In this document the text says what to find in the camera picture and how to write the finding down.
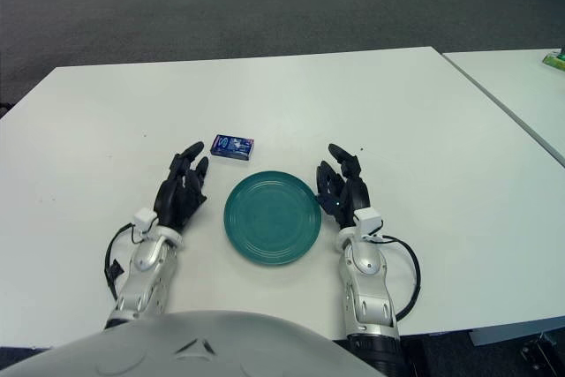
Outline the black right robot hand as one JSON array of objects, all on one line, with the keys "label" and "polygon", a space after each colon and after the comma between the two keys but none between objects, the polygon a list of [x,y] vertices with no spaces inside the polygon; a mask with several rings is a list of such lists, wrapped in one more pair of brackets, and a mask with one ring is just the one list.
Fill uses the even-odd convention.
[{"label": "black right robot hand", "polygon": [[333,143],[328,145],[328,151],[340,165],[341,173],[335,172],[326,161],[318,165],[317,201],[326,214],[335,218],[341,230],[354,227],[354,212],[371,206],[358,158]]}]

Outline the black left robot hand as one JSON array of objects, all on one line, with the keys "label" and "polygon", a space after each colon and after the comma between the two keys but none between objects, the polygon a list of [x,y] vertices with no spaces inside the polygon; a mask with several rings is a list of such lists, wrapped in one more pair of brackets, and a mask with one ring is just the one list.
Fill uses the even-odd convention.
[{"label": "black left robot hand", "polygon": [[161,226],[182,233],[192,215],[207,200],[202,187],[208,169],[208,158],[203,156],[193,168],[192,162],[202,152],[204,143],[198,141],[184,152],[175,154],[169,175],[162,181],[154,202]]}]

